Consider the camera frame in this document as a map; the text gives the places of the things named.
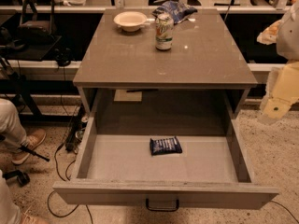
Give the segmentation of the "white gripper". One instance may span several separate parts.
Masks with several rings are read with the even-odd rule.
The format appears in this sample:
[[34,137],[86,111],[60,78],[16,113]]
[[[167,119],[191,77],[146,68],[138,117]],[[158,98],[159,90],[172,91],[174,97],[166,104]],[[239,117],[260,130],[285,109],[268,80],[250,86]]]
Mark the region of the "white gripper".
[[[277,41],[280,20],[259,33],[257,41],[271,45]],[[288,61],[281,68],[273,68],[268,76],[266,94],[260,104],[262,119],[281,119],[299,100],[299,62]]]

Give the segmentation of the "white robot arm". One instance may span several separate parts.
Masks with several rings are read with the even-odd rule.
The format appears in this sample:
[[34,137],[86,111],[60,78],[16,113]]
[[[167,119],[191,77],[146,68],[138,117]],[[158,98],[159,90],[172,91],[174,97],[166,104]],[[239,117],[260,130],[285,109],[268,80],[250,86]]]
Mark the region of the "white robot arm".
[[261,121],[270,124],[286,115],[299,100],[299,1],[263,30],[257,41],[276,44],[277,54],[287,59],[282,68],[273,68],[269,73],[260,105]]

